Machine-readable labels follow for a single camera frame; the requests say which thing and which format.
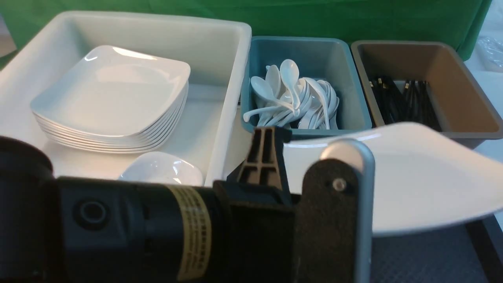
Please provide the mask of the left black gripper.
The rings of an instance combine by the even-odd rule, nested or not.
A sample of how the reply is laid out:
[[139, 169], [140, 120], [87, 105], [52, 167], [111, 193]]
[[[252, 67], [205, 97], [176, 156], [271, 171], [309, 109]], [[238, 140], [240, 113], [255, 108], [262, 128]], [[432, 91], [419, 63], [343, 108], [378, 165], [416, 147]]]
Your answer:
[[257, 127], [246, 158], [214, 181], [224, 246], [214, 283], [291, 283], [295, 209], [283, 156], [292, 138], [282, 127]]

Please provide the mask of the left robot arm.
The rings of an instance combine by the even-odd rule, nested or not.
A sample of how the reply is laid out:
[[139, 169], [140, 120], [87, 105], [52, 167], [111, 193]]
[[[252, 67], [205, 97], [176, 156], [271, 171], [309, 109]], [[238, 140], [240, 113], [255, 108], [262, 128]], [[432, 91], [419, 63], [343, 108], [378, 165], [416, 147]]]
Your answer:
[[1, 280], [223, 283], [229, 228], [212, 188], [54, 178], [1, 137]]

